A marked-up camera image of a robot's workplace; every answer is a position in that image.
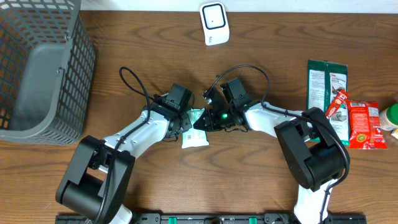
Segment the red candy bag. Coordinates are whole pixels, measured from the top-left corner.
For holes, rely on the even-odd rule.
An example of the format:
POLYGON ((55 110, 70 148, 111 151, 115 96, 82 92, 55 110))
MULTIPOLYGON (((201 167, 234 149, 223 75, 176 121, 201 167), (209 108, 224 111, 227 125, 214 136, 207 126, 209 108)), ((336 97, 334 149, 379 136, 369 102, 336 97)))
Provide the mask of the red candy bag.
POLYGON ((382 134, 379 104, 375 101, 348 100, 351 149, 387 149, 382 134))

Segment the green lid white jar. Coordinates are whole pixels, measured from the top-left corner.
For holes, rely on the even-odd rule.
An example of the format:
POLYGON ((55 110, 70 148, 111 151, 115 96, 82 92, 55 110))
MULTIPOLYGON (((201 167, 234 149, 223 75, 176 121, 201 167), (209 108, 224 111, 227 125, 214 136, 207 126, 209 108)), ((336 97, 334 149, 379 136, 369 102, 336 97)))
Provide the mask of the green lid white jar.
POLYGON ((379 113, 380 126, 384 131, 392 131, 398 126, 398 104, 394 104, 379 113))

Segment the mint green wipes pack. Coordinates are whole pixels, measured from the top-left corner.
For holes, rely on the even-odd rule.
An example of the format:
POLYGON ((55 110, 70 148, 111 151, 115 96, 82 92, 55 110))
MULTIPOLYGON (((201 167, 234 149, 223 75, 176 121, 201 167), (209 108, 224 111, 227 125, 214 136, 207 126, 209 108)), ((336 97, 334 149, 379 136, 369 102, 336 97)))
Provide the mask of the mint green wipes pack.
MULTIPOLYGON (((199 120, 200 116, 204 113, 205 109, 191 109, 187 111, 191 125, 194 125, 199 120)), ((208 146, 206 132, 191 127, 188 131, 183 133, 182 149, 189 147, 208 146)))

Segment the white green 3M package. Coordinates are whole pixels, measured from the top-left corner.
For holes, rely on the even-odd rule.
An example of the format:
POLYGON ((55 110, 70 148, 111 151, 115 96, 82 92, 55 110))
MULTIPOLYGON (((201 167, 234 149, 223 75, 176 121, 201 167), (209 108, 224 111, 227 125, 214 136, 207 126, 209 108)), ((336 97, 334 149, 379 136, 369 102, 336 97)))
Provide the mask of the white green 3M package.
MULTIPOLYGON (((327 61, 308 61, 307 108, 326 112, 341 91, 348 90, 348 67, 327 61)), ((329 119, 344 146, 349 146, 349 114, 346 103, 329 119)))

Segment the red tube package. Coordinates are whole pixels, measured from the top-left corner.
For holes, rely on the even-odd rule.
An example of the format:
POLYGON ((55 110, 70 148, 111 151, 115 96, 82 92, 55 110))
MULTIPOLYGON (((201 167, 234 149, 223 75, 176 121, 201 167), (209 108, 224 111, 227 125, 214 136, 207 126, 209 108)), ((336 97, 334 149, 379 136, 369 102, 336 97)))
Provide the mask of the red tube package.
POLYGON ((333 101, 331 102, 328 110, 326 111, 325 115, 327 119, 330 119, 346 102, 347 98, 349 97, 349 93, 347 93, 344 89, 341 89, 338 94, 335 96, 333 101))

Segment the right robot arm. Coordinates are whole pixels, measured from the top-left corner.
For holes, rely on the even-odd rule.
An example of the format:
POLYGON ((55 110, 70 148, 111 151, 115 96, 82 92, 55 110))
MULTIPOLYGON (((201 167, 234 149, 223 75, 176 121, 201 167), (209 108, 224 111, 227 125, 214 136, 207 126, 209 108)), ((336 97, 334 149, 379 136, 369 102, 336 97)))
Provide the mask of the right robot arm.
POLYGON ((193 127, 206 132, 260 131, 277 138, 289 171, 299 184, 294 215, 300 223, 323 223, 331 190, 345 180, 350 158, 319 108, 289 111, 255 101, 240 107, 206 109, 193 127))

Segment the small orange white box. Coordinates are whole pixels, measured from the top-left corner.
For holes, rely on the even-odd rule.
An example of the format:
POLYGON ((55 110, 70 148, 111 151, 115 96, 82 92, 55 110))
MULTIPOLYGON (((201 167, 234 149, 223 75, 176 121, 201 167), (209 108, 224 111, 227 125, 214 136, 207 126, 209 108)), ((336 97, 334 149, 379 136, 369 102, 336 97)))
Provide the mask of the small orange white box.
POLYGON ((398 139, 398 129, 393 130, 393 131, 391 132, 391 135, 392 135, 394 138, 398 139))

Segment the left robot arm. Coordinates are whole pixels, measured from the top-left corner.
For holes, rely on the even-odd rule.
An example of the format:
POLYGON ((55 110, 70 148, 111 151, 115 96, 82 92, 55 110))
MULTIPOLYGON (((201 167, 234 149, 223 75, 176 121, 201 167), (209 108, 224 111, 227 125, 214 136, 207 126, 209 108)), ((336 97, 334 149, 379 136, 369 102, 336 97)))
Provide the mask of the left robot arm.
POLYGON ((151 145, 191 126, 186 111, 153 104, 112 136, 84 137, 58 186, 56 201, 93 223, 129 223, 132 212, 123 201, 135 160, 151 145))

